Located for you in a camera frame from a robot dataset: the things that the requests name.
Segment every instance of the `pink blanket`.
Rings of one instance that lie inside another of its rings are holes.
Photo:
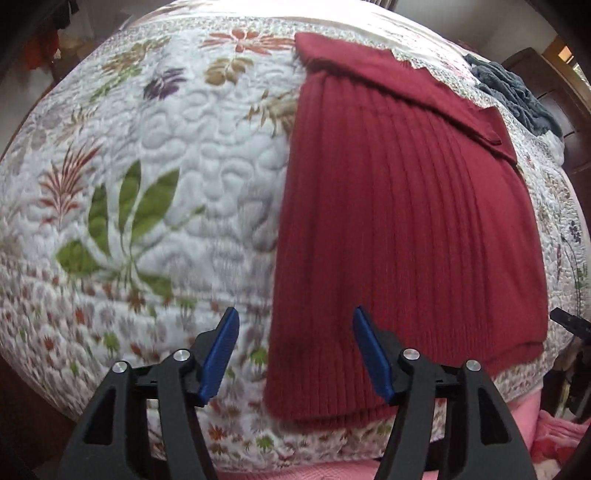
[[[562,466],[587,432],[589,422],[577,425],[571,421],[555,419],[548,412],[541,410],[531,459],[534,463],[554,459]]]

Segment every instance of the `pink fabric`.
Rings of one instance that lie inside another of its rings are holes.
[[[538,414],[540,413],[541,390],[523,396],[509,404],[519,431],[528,449],[534,441]],[[374,460],[361,462],[320,463],[279,472],[224,473],[218,472],[219,480],[373,480],[379,463]],[[437,480],[438,472],[426,472],[423,480]]]
[[[532,461],[539,463],[554,459],[560,465],[564,465],[578,447],[588,427],[589,422],[578,425],[571,421],[555,419],[548,412],[541,410],[531,449]]]

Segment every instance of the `ribbed knit fabric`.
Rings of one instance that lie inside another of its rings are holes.
[[[297,34],[301,88],[281,212],[265,403],[315,429],[392,413],[352,335],[363,305],[432,360],[491,375],[543,349],[544,267],[495,108],[376,50]]]

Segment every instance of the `metal screw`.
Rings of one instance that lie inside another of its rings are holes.
[[[473,371],[473,372],[478,372],[478,371],[480,371],[482,366],[480,365],[480,362],[478,362],[477,360],[468,360],[466,362],[466,368],[468,370]]]
[[[122,374],[123,372],[125,372],[127,370],[127,363],[126,362],[117,362],[115,365],[113,365],[113,368],[111,368],[111,370],[113,372],[115,372],[116,374]]]
[[[402,354],[406,360],[416,360],[421,356],[421,354],[418,353],[418,350],[415,350],[414,348],[407,348]]]
[[[191,352],[189,352],[188,350],[177,350],[174,355],[173,358],[177,361],[177,362],[184,362],[185,360],[189,360],[189,357],[191,356]]]

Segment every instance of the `pink sheet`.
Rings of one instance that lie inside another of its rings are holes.
[[[528,450],[534,442],[535,429],[540,413],[541,389],[527,394],[522,399],[509,403],[513,418],[519,427]],[[224,473],[218,472],[220,480],[373,480],[379,463],[374,460],[361,462],[322,463],[279,472]],[[423,480],[437,480],[437,472],[427,472]]]

